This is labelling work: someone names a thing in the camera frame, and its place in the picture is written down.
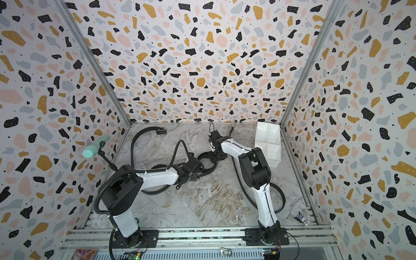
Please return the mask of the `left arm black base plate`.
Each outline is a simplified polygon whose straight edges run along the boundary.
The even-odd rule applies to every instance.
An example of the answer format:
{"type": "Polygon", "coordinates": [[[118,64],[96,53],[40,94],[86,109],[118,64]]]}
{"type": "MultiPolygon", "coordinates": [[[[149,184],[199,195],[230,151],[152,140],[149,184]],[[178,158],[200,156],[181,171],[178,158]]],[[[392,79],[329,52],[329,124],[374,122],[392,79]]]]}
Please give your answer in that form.
{"type": "Polygon", "coordinates": [[[115,231],[113,238],[110,239],[113,249],[129,248],[155,248],[159,236],[158,230],[138,229],[130,237],[126,238],[120,231],[115,231]]]}

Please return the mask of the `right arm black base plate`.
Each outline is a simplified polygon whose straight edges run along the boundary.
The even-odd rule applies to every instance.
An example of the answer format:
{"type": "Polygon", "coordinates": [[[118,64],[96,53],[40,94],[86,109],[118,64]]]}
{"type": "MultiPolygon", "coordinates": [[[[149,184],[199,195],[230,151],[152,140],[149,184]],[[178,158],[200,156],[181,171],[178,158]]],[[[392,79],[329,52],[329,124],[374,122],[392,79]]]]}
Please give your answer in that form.
{"type": "Polygon", "coordinates": [[[286,229],[274,227],[269,228],[247,228],[244,230],[243,240],[247,246],[279,246],[289,245],[286,229]]]}

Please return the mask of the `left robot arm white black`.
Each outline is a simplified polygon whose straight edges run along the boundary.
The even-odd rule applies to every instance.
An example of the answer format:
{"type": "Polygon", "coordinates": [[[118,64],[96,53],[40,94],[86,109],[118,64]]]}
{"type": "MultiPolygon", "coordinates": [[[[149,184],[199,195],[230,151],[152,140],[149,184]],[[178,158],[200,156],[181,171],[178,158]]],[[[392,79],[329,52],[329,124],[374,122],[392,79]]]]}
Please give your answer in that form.
{"type": "Polygon", "coordinates": [[[131,210],[139,192],[162,185],[174,185],[179,189],[188,181],[197,180],[198,173],[205,170],[203,163],[189,152],[186,153],[185,162],[174,163],[180,144],[187,150],[184,141],[178,141],[167,166],[161,165],[149,170],[135,169],[131,165],[119,169],[114,167],[115,174],[99,188],[94,201],[94,212],[106,215],[115,228],[115,233],[121,235],[126,243],[141,236],[139,224],[131,210]]]}

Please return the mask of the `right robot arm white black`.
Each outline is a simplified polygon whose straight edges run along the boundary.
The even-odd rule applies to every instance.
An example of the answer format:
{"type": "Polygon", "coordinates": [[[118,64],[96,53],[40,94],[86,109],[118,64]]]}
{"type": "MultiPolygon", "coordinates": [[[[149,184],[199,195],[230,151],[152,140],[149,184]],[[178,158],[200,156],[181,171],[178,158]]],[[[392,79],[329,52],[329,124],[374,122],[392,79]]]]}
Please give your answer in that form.
{"type": "Polygon", "coordinates": [[[251,188],[258,210],[260,241],[272,245],[278,235],[284,233],[271,201],[271,170],[262,150],[248,148],[234,141],[230,136],[222,136],[217,130],[209,134],[212,146],[210,159],[213,163],[231,156],[238,160],[242,180],[251,188]]]}

